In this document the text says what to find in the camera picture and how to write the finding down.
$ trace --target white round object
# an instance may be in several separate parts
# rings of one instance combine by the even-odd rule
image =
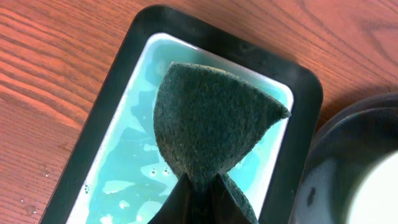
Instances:
[[[371,169],[356,191],[347,224],[398,223],[398,151]]]

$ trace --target reddish brown wood surface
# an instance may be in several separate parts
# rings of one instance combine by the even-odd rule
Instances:
[[[160,3],[315,72],[320,125],[397,90],[398,1],[0,0],[0,223],[39,222],[127,28]]]

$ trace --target black bowl rim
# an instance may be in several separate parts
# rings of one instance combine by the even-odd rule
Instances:
[[[287,85],[292,116],[272,173],[259,223],[288,223],[323,91],[308,69],[174,8],[155,5],[134,18],[53,192],[43,224],[66,223],[147,39],[165,32]]]

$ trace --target black tray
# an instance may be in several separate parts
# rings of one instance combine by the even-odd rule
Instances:
[[[238,37],[168,6],[150,6],[134,18],[80,134],[41,223],[65,223],[93,163],[147,39],[168,33],[287,85],[294,105],[259,223],[288,223],[322,104],[316,76]]]

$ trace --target light blue liquid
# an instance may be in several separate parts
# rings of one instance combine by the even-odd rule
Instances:
[[[292,107],[293,96],[286,86],[168,34],[153,35],[134,69],[68,223],[145,224],[165,202],[177,178],[159,154],[152,114],[158,87],[172,62],[226,70],[288,109]],[[253,151],[229,171],[257,217],[286,124],[284,120],[273,125]]]

